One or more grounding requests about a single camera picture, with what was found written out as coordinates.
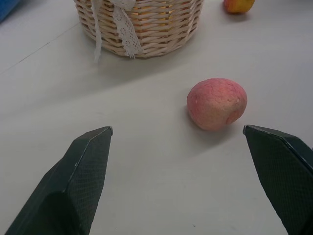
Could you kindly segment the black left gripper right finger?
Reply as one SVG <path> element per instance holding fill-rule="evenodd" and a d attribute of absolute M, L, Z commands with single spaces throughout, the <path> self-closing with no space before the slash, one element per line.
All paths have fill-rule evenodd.
<path fill-rule="evenodd" d="M 313 150 L 300 138 L 245 125 L 243 134 L 267 198 L 290 235 L 313 233 Z"/>

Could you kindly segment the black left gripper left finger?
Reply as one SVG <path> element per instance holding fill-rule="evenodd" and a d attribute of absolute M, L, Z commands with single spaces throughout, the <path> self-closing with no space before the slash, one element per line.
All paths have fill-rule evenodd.
<path fill-rule="evenodd" d="M 111 127 L 76 138 L 43 176 L 8 235 L 88 235 L 104 186 Z"/>

